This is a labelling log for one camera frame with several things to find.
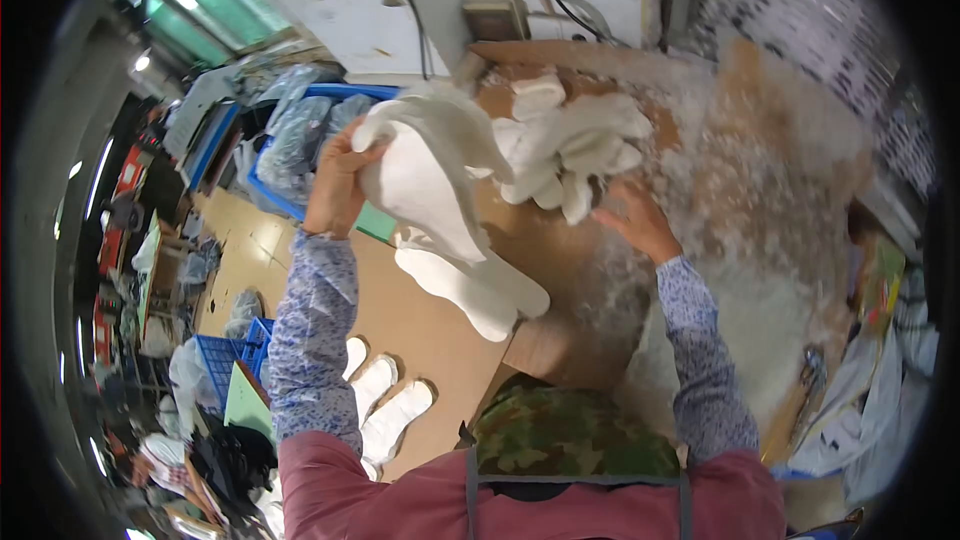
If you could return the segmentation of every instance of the beige tile floor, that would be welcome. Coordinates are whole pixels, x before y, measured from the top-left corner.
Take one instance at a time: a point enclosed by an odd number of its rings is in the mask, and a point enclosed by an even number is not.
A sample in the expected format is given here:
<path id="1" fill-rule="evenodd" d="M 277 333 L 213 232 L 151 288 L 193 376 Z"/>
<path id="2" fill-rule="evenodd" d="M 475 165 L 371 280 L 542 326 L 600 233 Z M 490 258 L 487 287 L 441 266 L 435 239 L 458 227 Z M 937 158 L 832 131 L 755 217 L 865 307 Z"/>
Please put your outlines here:
<path id="1" fill-rule="evenodd" d="M 258 291 L 265 316 L 273 318 L 287 282 L 293 222 L 258 210 L 220 187 L 210 198 L 196 195 L 194 203 L 203 213 L 204 231 L 222 246 L 220 270 L 200 299 L 197 332 L 222 336 L 234 297 L 247 288 Z"/>

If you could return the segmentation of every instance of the woman's left hand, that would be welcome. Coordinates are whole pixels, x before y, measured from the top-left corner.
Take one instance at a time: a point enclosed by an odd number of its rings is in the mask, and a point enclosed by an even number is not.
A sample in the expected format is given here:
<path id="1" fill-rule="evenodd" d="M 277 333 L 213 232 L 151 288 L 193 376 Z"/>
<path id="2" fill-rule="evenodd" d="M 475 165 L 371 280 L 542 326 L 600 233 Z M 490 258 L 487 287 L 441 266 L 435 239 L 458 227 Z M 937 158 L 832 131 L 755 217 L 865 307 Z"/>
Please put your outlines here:
<path id="1" fill-rule="evenodd" d="M 351 140 L 363 120 L 363 116 L 355 118 L 320 151 L 317 177 L 303 219 L 307 234 L 329 232 L 334 240 L 345 240 L 360 216 L 366 198 L 357 183 L 357 173 L 387 151 L 386 145 L 375 145 L 365 152 L 354 152 Z"/>

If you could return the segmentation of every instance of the electrical box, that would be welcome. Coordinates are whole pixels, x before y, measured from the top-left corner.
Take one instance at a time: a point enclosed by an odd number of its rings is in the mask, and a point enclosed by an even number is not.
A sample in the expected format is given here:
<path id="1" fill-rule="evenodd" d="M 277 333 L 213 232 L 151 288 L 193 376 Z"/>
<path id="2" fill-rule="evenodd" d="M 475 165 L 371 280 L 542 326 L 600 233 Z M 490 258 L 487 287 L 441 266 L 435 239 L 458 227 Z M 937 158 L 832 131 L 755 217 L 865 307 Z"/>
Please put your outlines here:
<path id="1" fill-rule="evenodd" d="M 597 42 L 594 32 L 567 16 L 534 13 L 527 16 L 531 40 L 582 40 Z"/>
<path id="2" fill-rule="evenodd" d="M 463 18 L 477 42 L 527 40 L 527 7 L 523 0 L 463 0 Z"/>

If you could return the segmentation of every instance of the green fabric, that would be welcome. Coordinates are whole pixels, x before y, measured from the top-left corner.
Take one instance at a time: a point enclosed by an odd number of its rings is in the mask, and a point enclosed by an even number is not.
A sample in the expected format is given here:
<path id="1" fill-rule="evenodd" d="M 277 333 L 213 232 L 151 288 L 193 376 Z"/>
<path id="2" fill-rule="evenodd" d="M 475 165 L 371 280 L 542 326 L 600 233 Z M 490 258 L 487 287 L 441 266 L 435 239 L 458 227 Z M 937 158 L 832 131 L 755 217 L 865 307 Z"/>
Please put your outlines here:
<path id="1" fill-rule="evenodd" d="M 157 217 L 157 211 L 153 211 L 153 216 L 150 217 L 150 227 L 147 228 L 147 234 L 144 235 L 144 242 L 150 237 L 150 234 L 161 234 L 161 221 Z M 157 246 L 163 242 L 163 238 L 157 239 Z M 150 258 L 150 269 L 146 272 L 141 271 L 145 277 L 143 281 L 140 282 L 140 301 L 136 304 L 136 323 L 140 326 L 140 329 L 137 331 L 140 335 L 141 342 L 147 338 L 147 312 L 150 310 L 150 290 L 154 285 L 154 274 L 157 273 L 157 256 L 160 251 L 154 251 Z"/>
<path id="2" fill-rule="evenodd" d="M 193 25 L 162 0 L 147 0 L 147 14 L 150 17 L 150 21 L 147 22 L 147 30 L 150 33 L 159 31 L 161 35 L 174 39 L 188 53 L 208 66 L 219 67 L 230 58 L 230 55 L 210 42 L 206 36 L 194 29 Z"/>
<path id="3" fill-rule="evenodd" d="M 605 395 L 530 380 L 508 380 L 474 425 L 481 475 L 681 473 L 666 438 L 626 419 Z"/>
<path id="4" fill-rule="evenodd" d="M 233 364 L 233 371 L 230 372 L 230 388 L 226 391 L 223 424 L 234 424 L 257 430 L 263 436 L 270 438 L 273 446 L 277 446 L 270 407 L 263 402 L 257 389 L 250 384 L 247 376 L 243 375 L 243 371 L 236 363 Z"/>
<path id="5" fill-rule="evenodd" d="M 207 13 L 240 40 L 241 48 L 267 40 L 290 27 L 282 18 L 265 20 L 258 9 L 260 2 L 262 0 L 197 0 Z"/>

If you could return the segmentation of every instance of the person sitting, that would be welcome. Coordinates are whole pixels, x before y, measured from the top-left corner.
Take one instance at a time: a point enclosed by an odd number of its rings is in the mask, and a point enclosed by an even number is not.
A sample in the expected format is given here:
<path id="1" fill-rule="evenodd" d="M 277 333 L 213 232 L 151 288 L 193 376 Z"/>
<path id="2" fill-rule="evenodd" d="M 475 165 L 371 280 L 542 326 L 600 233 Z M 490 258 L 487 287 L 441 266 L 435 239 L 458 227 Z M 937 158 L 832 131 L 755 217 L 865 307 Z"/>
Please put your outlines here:
<path id="1" fill-rule="evenodd" d="M 103 200 L 101 213 L 109 213 L 108 227 L 131 234 L 143 232 L 147 226 L 147 210 L 137 201 L 133 188 L 124 190 L 112 200 Z"/>
<path id="2" fill-rule="evenodd" d="M 143 439 L 140 450 L 131 460 L 130 482 L 137 488 L 154 484 L 170 490 L 202 511 L 210 523 L 218 523 L 213 505 L 204 496 L 203 482 L 194 469 L 183 440 L 162 433 L 152 433 Z"/>

